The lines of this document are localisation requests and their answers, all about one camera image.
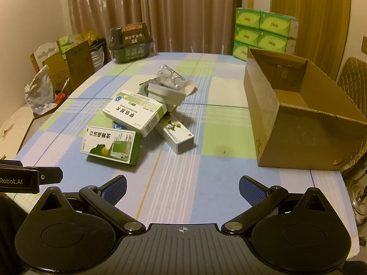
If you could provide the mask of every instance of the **white plastic bag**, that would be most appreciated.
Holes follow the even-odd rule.
[[[36,74],[32,82],[24,88],[24,99],[35,114],[42,115],[57,106],[54,88],[47,74],[48,66],[45,65]]]

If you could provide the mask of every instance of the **chair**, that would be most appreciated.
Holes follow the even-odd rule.
[[[48,42],[41,45],[34,53],[31,54],[31,62],[34,70],[38,73],[43,67],[42,62],[48,57],[58,53],[61,50],[59,41]]]
[[[343,66],[336,83],[353,100],[354,104],[367,117],[367,63],[354,57],[349,57]],[[347,163],[341,172],[349,172],[351,168],[367,152],[367,137],[363,140],[355,156]]]

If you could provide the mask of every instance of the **triangular hole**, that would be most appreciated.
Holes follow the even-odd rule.
[[[321,203],[321,200],[316,194],[313,194],[306,206],[307,209],[316,210],[316,211],[326,211],[324,205]]]
[[[48,196],[47,200],[43,204],[41,211],[47,211],[52,209],[59,209],[62,205],[59,202],[59,199],[57,198],[56,194],[52,193]]]

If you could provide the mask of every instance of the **curtain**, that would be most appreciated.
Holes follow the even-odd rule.
[[[241,0],[68,0],[72,30],[109,38],[112,27],[145,22],[159,52],[230,54]]]
[[[300,21],[294,54],[310,59],[335,80],[348,33],[350,0],[272,0],[271,11]]]

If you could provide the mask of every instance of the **checkered tablecloth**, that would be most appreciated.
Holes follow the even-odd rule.
[[[142,140],[137,166],[80,153],[87,123],[103,115],[102,108],[121,88],[137,92],[139,83],[154,78],[162,64],[196,82],[197,92],[186,98],[175,115],[195,135],[196,147],[177,155],[154,130]],[[24,166],[61,167],[64,179],[58,186],[64,192],[100,186],[124,174],[127,193],[116,207],[146,226],[217,223],[220,227],[250,207],[238,189],[243,175],[268,187],[282,185],[292,193],[316,186],[348,229],[350,256],[356,255],[357,228],[339,172],[257,166],[244,73],[245,62],[225,55],[160,53],[127,64],[113,60],[73,92],[16,159]],[[11,197],[30,211],[39,195]]]

